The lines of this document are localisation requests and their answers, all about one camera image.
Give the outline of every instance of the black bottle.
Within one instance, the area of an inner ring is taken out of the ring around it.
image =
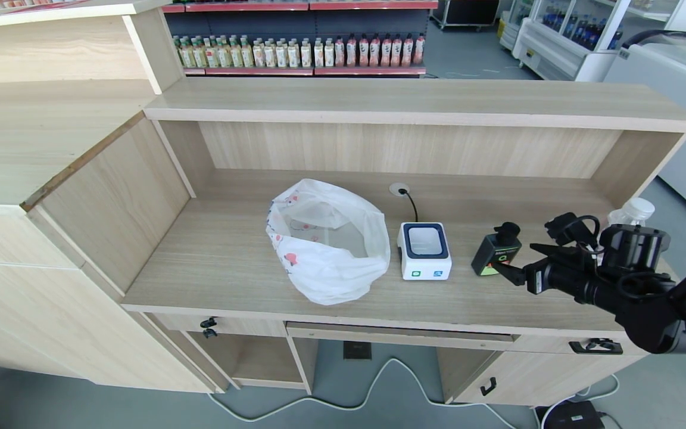
[[[494,231],[496,234],[488,234],[484,237],[476,257],[470,263],[477,275],[498,274],[497,270],[492,268],[491,263],[510,263],[522,247],[517,239],[520,227],[515,223],[504,222],[501,226],[495,227]]]

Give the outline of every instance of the bottle cap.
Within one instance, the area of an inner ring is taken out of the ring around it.
[[[630,198],[622,209],[624,213],[636,220],[646,220],[656,212],[656,206],[645,198]]]
[[[516,223],[504,222],[501,226],[494,227],[496,242],[503,246],[515,244],[515,238],[520,234],[520,227]]]

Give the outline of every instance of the floor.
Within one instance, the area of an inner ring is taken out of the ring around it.
[[[536,79],[501,50],[495,29],[481,33],[448,30],[431,25],[425,62],[428,73],[444,79]],[[672,269],[686,274],[686,202],[656,179],[643,193],[656,205],[648,223],[667,231],[672,246],[665,253]],[[430,347],[373,345],[370,362],[343,361],[342,344],[324,341],[319,348],[315,396],[351,406],[360,403],[373,377],[390,356],[416,372],[430,399],[441,399],[435,349]],[[617,394],[595,401],[626,429],[678,429],[686,427],[686,356],[649,356],[618,372]],[[608,378],[593,393],[613,387]],[[301,391],[243,388],[219,396],[235,412],[255,417],[303,396]],[[518,429],[534,428],[526,407],[495,406]],[[606,427],[615,427],[606,421]],[[129,388],[95,386],[85,380],[18,372],[0,368],[0,429],[97,429],[180,427],[231,429],[251,427],[504,427],[487,409],[439,408],[425,401],[406,369],[386,367],[373,388],[369,402],[357,412],[343,412],[305,402],[264,421],[249,424],[232,418],[204,394],[165,393]]]

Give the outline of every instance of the drawer handle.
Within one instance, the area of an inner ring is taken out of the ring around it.
[[[494,388],[496,388],[496,377],[489,378],[491,381],[491,387],[490,388],[485,388],[485,386],[481,386],[481,394],[483,396],[486,396],[487,394],[490,394]]]
[[[568,345],[577,354],[623,354],[623,347],[609,338],[589,338],[586,347],[578,341],[569,341]]]

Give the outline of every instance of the glass door refrigerator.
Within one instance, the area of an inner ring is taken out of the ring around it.
[[[621,43],[686,30],[686,0],[535,0],[512,56],[548,80],[601,82]]]
[[[504,25],[504,32],[501,34],[501,38],[499,38],[501,46],[512,51],[517,40],[517,33],[520,31],[520,24],[523,23],[523,18],[528,17],[533,7],[534,0],[514,0],[512,2],[510,17]]]

